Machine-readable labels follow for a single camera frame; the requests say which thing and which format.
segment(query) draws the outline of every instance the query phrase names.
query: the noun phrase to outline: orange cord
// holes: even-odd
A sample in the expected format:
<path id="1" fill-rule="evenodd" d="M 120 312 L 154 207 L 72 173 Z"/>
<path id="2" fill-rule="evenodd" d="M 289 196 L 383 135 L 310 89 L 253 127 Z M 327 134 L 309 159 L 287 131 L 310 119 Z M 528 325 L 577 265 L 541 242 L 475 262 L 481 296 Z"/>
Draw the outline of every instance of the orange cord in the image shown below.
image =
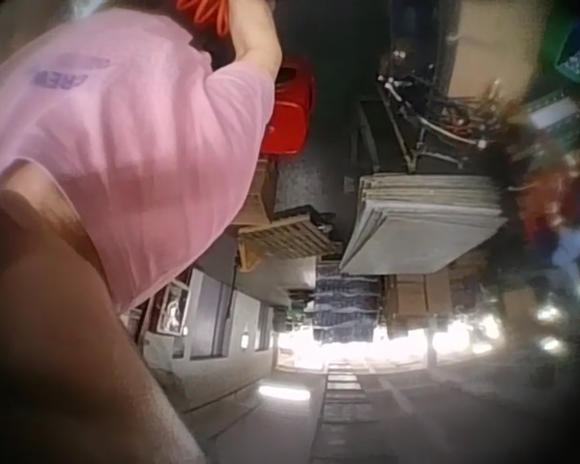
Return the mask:
<path id="1" fill-rule="evenodd" d="M 227 0 L 176 0 L 176 9 L 190 12 L 196 25 L 214 24 L 220 37 L 230 31 Z"/>

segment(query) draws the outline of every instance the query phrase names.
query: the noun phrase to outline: person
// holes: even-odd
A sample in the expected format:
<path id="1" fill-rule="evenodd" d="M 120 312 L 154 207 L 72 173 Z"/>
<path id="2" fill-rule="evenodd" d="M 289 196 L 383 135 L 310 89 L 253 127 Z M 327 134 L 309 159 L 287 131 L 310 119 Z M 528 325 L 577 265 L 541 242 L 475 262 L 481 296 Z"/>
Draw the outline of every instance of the person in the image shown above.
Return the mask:
<path id="1" fill-rule="evenodd" d="M 118 314 L 247 196 L 281 51 L 264 0 L 228 2 L 214 72 L 169 17 L 120 8 L 0 66 L 0 462 L 202 462 Z"/>

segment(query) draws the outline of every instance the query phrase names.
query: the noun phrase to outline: stack of boards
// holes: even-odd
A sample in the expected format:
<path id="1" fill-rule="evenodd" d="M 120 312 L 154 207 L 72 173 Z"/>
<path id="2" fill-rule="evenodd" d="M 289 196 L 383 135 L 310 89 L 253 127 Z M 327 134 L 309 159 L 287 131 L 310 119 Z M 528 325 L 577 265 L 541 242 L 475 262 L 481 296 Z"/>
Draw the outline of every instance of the stack of boards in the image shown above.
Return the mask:
<path id="1" fill-rule="evenodd" d="M 340 263 L 351 275 L 432 274 L 505 223 L 488 178 L 375 174 L 361 178 L 355 230 Z"/>

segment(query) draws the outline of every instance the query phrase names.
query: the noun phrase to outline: red chair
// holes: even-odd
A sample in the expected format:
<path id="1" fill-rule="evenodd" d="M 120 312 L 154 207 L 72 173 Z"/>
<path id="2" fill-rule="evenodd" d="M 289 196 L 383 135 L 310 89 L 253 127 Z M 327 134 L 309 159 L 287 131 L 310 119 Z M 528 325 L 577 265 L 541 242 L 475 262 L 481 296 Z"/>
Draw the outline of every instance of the red chair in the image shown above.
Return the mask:
<path id="1" fill-rule="evenodd" d="M 296 155 L 304 146 L 314 100 L 314 77 L 298 59 L 281 65 L 275 82 L 275 109 L 262 141 L 261 153 L 274 159 Z"/>

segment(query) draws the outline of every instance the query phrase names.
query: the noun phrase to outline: pink t-shirt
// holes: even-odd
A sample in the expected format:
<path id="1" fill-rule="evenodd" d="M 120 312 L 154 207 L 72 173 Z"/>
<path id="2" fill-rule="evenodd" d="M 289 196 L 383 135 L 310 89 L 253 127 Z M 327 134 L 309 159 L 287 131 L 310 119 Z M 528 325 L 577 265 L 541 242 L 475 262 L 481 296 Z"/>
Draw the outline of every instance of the pink t-shirt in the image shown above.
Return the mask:
<path id="1" fill-rule="evenodd" d="M 78 212 L 119 310 L 191 264 L 245 198 L 275 84 L 212 72 L 171 19 L 111 10 L 60 26 L 0 67 L 0 175 L 44 168 Z"/>

